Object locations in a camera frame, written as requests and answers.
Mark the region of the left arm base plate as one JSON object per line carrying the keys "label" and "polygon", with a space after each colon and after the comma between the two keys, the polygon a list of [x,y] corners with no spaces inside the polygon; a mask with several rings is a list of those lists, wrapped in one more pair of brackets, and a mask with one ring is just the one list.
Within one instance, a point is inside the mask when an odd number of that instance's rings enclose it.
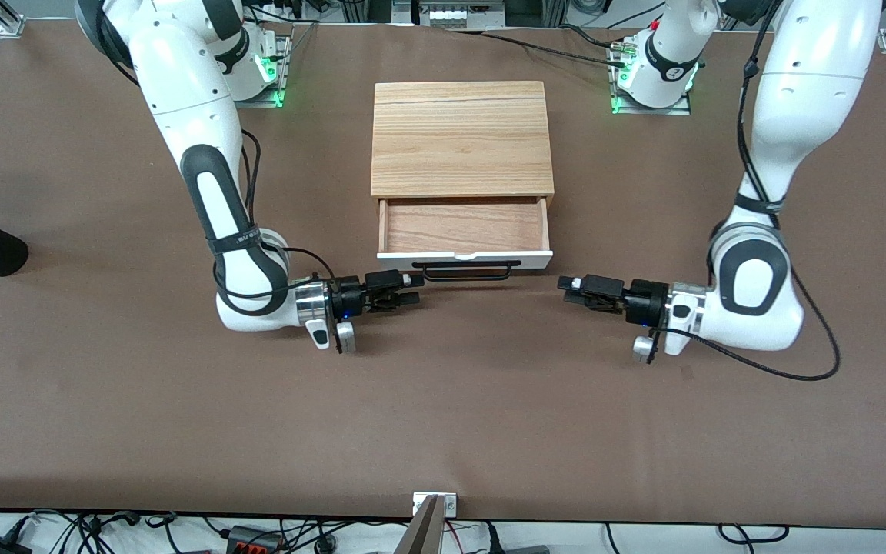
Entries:
{"label": "left arm base plate", "polygon": [[639,69],[635,67],[638,54],[638,46],[634,42],[634,36],[626,36],[624,41],[615,41],[606,49],[608,61],[611,63],[611,112],[613,115],[666,115],[666,116],[689,116],[691,115],[690,92],[693,88],[693,78],[699,70],[696,64],[683,78],[684,88],[677,102],[668,106],[650,106],[639,102],[631,95],[635,90],[635,78]]}

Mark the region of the black and red power strip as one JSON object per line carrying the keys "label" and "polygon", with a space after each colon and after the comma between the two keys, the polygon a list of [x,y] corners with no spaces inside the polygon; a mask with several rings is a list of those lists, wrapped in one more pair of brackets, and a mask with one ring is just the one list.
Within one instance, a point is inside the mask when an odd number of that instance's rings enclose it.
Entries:
{"label": "black and red power strip", "polygon": [[278,530],[236,525],[223,529],[221,537],[226,540],[225,554],[281,554],[286,550],[285,536]]}

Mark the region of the white drawer with black handle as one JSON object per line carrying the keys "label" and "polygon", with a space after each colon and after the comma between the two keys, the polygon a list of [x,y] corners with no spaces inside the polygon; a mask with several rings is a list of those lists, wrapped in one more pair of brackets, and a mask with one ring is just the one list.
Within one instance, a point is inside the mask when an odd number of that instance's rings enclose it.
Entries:
{"label": "white drawer with black handle", "polygon": [[545,197],[381,199],[376,257],[385,269],[544,270],[554,255]]}

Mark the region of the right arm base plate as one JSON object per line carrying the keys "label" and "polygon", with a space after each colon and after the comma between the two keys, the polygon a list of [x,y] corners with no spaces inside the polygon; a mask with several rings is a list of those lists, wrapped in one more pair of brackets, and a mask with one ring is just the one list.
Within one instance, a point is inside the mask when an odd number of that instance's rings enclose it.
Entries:
{"label": "right arm base plate", "polygon": [[253,97],[237,101],[239,108],[281,108],[284,105],[291,50],[292,36],[277,35],[275,47],[271,47],[267,58],[254,57],[263,71],[263,88]]}

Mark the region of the silver metal bracket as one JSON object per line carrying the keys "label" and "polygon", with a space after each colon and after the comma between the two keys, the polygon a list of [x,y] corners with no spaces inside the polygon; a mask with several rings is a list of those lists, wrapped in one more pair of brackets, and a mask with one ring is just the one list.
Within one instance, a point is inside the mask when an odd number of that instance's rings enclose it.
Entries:
{"label": "silver metal bracket", "polygon": [[457,515],[458,495],[456,493],[444,493],[439,491],[416,491],[411,496],[412,515],[415,516],[426,498],[436,496],[442,505],[446,519],[454,519]]}

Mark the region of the white power strip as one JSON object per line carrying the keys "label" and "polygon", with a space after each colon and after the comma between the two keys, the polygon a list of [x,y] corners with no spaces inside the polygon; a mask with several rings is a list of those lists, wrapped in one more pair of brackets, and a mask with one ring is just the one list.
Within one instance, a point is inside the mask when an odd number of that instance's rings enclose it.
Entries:
{"label": "white power strip", "polygon": [[504,28],[502,0],[418,0],[421,25],[461,31]]}

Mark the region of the wooden drawer cabinet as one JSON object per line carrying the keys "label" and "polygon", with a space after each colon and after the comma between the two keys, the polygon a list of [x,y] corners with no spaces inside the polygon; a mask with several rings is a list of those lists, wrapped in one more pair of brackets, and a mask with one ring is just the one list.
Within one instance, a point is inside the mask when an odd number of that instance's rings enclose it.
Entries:
{"label": "wooden drawer cabinet", "polygon": [[377,83],[373,199],[550,199],[541,81]]}

